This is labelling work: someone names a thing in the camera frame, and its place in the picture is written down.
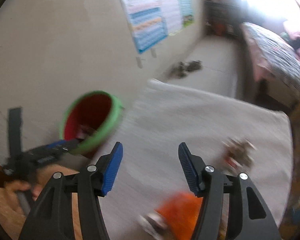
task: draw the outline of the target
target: bed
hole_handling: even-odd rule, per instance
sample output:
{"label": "bed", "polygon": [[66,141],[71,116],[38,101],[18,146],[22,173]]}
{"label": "bed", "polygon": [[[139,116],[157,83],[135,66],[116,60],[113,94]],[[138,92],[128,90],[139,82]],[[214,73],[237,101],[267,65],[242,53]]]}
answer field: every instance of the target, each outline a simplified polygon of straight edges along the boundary
{"label": "bed", "polygon": [[269,96],[293,106],[300,99],[300,58],[296,51],[280,36],[258,25],[245,22],[241,29],[252,65],[246,82],[248,101],[258,93],[258,83],[266,80]]}

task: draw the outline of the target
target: green rim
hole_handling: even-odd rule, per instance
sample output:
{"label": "green rim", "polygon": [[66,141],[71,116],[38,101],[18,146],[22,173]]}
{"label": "green rim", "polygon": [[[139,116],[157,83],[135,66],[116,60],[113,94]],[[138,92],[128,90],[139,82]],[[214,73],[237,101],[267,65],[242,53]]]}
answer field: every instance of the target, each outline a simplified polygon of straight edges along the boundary
{"label": "green rim", "polygon": [[78,103],[82,99],[95,94],[104,94],[110,97],[111,108],[109,114],[107,118],[104,120],[104,122],[102,123],[102,125],[100,125],[100,127],[93,133],[93,135],[87,140],[79,143],[78,147],[70,152],[71,154],[82,154],[82,153],[90,152],[91,150],[95,149],[104,139],[106,139],[106,137],[110,134],[111,130],[119,121],[119,117],[121,115],[121,110],[122,110],[122,103],[119,100],[119,98],[101,90],[92,91],[82,95],[69,106],[69,108],[67,109],[67,111],[63,116],[63,120],[60,125],[60,129],[59,129],[60,139],[64,140],[64,131],[66,127],[66,122],[72,110],[78,105]]}

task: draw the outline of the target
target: blue gripper pad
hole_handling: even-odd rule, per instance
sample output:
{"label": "blue gripper pad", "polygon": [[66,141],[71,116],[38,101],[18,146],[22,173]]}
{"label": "blue gripper pad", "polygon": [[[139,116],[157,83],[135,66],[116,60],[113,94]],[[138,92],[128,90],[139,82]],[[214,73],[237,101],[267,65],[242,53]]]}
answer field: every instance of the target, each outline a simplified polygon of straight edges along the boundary
{"label": "blue gripper pad", "polygon": [[186,145],[181,143],[178,148],[178,156],[186,176],[190,190],[198,196],[205,189],[202,182],[202,170],[205,168],[203,160],[199,156],[192,155]]}
{"label": "blue gripper pad", "polygon": [[123,146],[122,143],[116,142],[112,152],[109,156],[108,165],[103,173],[103,183],[101,187],[101,193],[107,195],[107,193],[112,189],[115,177],[119,170],[119,166],[123,156]]}

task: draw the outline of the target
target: white table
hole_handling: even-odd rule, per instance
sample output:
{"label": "white table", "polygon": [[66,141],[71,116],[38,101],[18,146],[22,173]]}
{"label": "white table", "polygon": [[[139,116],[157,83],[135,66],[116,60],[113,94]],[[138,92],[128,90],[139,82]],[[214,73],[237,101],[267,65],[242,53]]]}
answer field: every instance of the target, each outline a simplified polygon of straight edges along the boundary
{"label": "white table", "polygon": [[163,198],[188,190],[178,145],[218,167],[229,137],[247,138],[257,147],[250,177],[277,224],[287,202],[292,174],[290,123],[284,113],[204,91],[150,80],[116,133],[124,154],[113,190],[100,200],[111,239],[151,239],[136,222]]}

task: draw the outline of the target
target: orange object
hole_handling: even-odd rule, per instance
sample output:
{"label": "orange object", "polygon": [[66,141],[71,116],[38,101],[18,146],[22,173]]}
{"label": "orange object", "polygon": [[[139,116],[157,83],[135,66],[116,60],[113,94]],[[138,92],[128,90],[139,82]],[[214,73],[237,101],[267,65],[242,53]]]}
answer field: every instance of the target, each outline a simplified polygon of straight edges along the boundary
{"label": "orange object", "polygon": [[197,223],[203,198],[178,192],[157,208],[177,240],[189,240]]}

